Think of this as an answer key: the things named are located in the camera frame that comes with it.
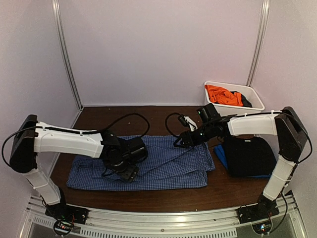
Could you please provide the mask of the blue checked button shirt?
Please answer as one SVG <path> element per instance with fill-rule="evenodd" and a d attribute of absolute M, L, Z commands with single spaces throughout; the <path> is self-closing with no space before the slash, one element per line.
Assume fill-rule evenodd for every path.
<path fill-rule="evenodd" d="M 106 171 L 101 160 L 76 156 L 66 183 L 68 188 L 87 191 L 144 191 L 200 188 L 208 184 L 207 173 L 215 170 L 208 145 L 188 149 L 173 146 L 171 135 L 145 135 L 148 157 L 139 163 L 132 182 Z"/>

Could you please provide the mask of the orange garment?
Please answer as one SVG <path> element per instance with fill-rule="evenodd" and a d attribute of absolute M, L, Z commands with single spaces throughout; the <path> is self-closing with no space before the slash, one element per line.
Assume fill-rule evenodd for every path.
<path fill-rule="evenodd" d="M 237 98 L 232 95 L 230 91 L 225 88 L 217 87 L 213 85 L 205 85 L 205 89 L 208 93 L 208 98 L 211 103 L 237 106 Z"/>

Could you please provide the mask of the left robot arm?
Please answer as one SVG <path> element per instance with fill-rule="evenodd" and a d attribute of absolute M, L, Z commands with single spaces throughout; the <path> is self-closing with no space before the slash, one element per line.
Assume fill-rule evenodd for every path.
<path fill-rule="evenodd" d="M 110 126 L 100 130 L 79 130 L 55 127 L 28 115 L 18 131 L 8 136 L 3 146 L 12 139 L 9 160 L 5 164 L 23 174 L 39 193 L 47 209 L 60 220 L 71 216 L 61 188 L 54 184 L 36 161 L 44 152 L 83 155 L 100 159 L 105 168 L 121 179 L 132 182 L 139 171 L 137 164 L 148 157 L 142 136 L 131 139 L 117 137 Z"/>

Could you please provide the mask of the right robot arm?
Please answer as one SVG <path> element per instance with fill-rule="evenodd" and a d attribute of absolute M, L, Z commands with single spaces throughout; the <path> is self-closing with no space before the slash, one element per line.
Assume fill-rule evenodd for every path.
<path fill-rule="evenodd" d="M 255 135 L 268 139 L 273 152 L 272 172 L 254 207 L 254 215 L 264 219 L 273 211 L 273 204 L 288 185 L 297 166 L 306 160 L 302 152 L 312 142 L 301 119 L 291 106 L 270 112 L 221 116 L 213 104 L 197 110 L 202 125 L 180 133 L 175 147 L 189 148 L 216 137 L 230 138 Z"/>

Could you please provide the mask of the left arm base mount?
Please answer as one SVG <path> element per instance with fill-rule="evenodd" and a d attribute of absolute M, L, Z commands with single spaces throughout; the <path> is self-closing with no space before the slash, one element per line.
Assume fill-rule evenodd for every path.
<path fill-rule="evenodd" d="M 55 222 L 53 224 L 53 231 L 59 236 L 66 236 L 72 232 L 75 224 L 86 223 L 88 218 L 88 209 L 80 208 L 70 205 L 46 205 L 45 214 L 53 217 Z"/>

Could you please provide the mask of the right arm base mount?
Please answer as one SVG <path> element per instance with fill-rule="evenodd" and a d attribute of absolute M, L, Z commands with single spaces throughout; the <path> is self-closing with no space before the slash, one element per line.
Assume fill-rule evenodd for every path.
<path fill-rule="evenodd" d="M 242 205 L 237 209 L 240 224 L 251 223 L 253 231 L 258 235 L 268 235 L 273 228 L 272 217 L 279 215 L 279 209 L 266 208 L 262 205 Z"/>

